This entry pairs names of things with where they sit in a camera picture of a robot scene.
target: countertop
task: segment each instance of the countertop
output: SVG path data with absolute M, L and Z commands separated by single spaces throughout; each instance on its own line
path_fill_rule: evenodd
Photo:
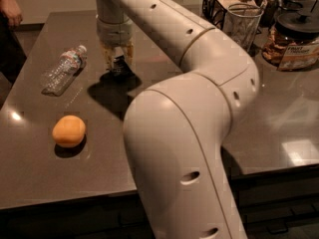
M 123 143 L 124 114 L 142 90 L 181 71 L 135 27 L 136 77 L 110 79 L 95 17 L 95 11 L 52 13 L 0 111 L 0 209 L 136 192 Z M 231 176 L 319 161 L 319 66 L 276 71 L 261 56 L 266 34 L 256 36 L 253 56 L 259 97 L 223 143 Z M 86 68 L 60 97 L 41 94 L 42 72 L 79 44 L 88 49 Z M 64 115 L 79 116 L 87 125 L 85 144 L 73 152 L 51 137 Z

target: robotic arm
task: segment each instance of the robotic arm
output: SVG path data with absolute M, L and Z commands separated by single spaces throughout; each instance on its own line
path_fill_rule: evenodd
M 171 0 L 97 5 L 106 47 L 127 47 L 133 20 L 184 72 L 138 95 L 125 117 L 127 156 L 156 238 L 247 238 L 220 147 L 257 95 L 252 59 Z

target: glass jar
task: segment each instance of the glass jar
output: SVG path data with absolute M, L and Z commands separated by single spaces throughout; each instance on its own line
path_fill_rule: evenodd
M 281 71 L 315 64 L 319 56 L 319 19 L 305 11 L 278 16 L 262 49 L 263 58 Z

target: clear water bottle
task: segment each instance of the clear water bottle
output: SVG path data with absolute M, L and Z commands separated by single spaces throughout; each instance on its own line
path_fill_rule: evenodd
M 75 75 L 86 66 L 87 48 L 83 45 L 64 52 L 57 65 L 41 76 L 43 94 L 60 96 L 73 82 Z

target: person's hand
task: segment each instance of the person's hand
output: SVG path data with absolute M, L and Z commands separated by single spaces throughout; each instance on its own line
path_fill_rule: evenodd
M 23 20 L 21 9 L 16 0 L 0 0 L 1 13 L 8 19 L 10 28 L 18 27 Z

